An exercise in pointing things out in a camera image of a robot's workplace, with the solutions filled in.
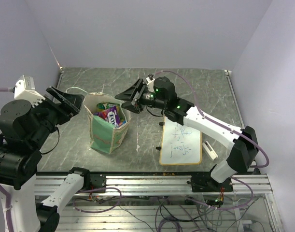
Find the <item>snack wrapper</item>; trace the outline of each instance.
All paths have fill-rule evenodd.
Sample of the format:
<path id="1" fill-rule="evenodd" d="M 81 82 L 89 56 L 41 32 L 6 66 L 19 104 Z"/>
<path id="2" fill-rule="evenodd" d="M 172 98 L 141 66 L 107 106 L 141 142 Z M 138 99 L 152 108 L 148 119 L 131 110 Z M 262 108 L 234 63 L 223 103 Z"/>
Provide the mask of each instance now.
<path id="1" fill-rule="evenodd" d="M 106 110 L 102 111 L 101 113 L 104 117 L 104 120 L 112 123 L 115 127 L 119 127 L 120 118 L 119 118 L 116 106 L 114 106 L 110 109 L 106 109 Z"/>

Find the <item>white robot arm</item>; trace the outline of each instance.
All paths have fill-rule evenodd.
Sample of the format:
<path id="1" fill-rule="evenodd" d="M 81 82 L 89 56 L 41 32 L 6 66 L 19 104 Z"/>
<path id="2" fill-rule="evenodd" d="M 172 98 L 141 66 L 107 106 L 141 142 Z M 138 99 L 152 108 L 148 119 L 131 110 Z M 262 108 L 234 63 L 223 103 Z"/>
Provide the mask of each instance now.
<path id="1" fill-rule="evenodd" d="M 146 82 L 139 79 L 115 98 L 126 101 L 122 107 L 136 114 L 139 114 L 144 106 L 162 109 L 169 120 L 197 129 L 222 143 L 230 150 L 230 155 L 210 171 L 215 184 L 224 182 L 235 173 L 246 173 L 258 153 L 258 149 L 243 138 L 247 137 L 257 144 L 253 128 L 247 126 L 242 129 L 199 112 L 193 103 L 177 96 L 174 84 L 166 77 L 154 79 L 153 75 L 149 75 Z"/>
<path id="2" fill-rule="evenodd" d="M 27 100 L 32 105 L 38 105 L 39 102 L 45 100 L 44 96 L 36 91 L 33 78 L 24 75 L 22 75 L 15 84 L 14 99 Z"/>

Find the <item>marble table surface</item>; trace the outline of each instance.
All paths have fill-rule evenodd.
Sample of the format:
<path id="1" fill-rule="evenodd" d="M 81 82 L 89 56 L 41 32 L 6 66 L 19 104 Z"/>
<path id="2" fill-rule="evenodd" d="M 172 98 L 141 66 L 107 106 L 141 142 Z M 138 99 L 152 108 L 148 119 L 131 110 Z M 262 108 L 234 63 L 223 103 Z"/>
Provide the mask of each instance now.
<path id="1" fill-rule="evenodd" d="M 124 68 L 63 68 L 59 89 L 80 87 L 87 92 L 104 92 L 115 96 L 129 88 L 138 78 L 145 78 L 160 69 L 124 69 Z M 206 113 L 235 126 L 241 126 L 237 106 L 234 102 L 229 82 L 222 70 L 171 69 L 185 76 L 195 89 L 200 106 Z M 189 87 L 171 73 L 166 73 L 175 85 L 179 97 L 194 102 Z M 69 93 L 84 92 L 70 89 Z M 60 141 L 51 153 L 44 155 L 38 165 L 40 172 L 68 171 L 72 167 L 83 167 L 100 172 L 192 172 L 209 171 L 215 164 L 226 159 L 227 149 L 219 142 L 203 134 L 203 141 L 212 145 L 219 158 L 211 161 L 203 152 L 199 165 L 161 166 L 160 145 L 161 119 L 143 111 L 139 115 L 132 113 L 132 122 L 127 135 L 119 148 L 111 154 L 103 154 L 90 148 L 89 124 L 87 112 L 82 107 L 80 113 L 68 123 L 59 126 Z M 42 152 L 54 147 L 57 133 L 51 134 Z"/>

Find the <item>candy package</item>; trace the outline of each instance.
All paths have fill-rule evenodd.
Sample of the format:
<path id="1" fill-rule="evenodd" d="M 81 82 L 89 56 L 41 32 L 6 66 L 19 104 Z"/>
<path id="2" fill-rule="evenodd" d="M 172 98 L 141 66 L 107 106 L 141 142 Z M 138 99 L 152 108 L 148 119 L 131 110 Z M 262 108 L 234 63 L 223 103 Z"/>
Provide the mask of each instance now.
<path id="1" fill-rule="evenodd" d="M 119 118 L 121 121 L 124 121 L 125 119 L 125 116 L 124 116 L 124 113 L 121 111 L 121 108 L 120 108 L 120 105 L 119 104 L 116 104 L 116 103 L 106 103 L 106 109 L 111 109 L 112 107 L 116 106 L 116 109 L 117 109 L 117 112 L 119 114 Z"/>
<path id="2" fill-rule="evenodd" d="M 100 117 L 106 120 L 109 123 L 112 123 L 115 127 L 119 127 L 120 118 L 116 109 L 116 106 L 106 109 L 99 114 L 102 114 Z"/>

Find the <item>white wall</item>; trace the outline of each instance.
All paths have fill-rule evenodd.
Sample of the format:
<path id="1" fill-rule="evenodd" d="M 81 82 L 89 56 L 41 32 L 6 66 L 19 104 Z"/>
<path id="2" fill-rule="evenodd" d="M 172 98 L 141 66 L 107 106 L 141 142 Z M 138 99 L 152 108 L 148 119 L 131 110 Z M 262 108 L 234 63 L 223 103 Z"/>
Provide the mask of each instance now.
<path id="1" fill-rule="evenodd" d="M 17 79 L 31 75 L 44 94 L 55 85 L 60 68 L 24 0 L 0 0 L 0 87 L 14 87 Z M 13 100 L 12 93 L 0 93 L 0 110 Z M 0 203 L 0 232 L 4 231 Z"/>
<path id="2" fill-rule="evenodd" d="M 233 69 L 271 0 L 26 0 L 61 66 Z"/>
<path id="3" fill-rule="evenodd" d="M 233 69 L 246 124 L 270 157 L 268 173 L 287 231 L 295 231 L 295 0 L 273 0 Z M 264 163 L 262 155 L 259 163 Z"/>

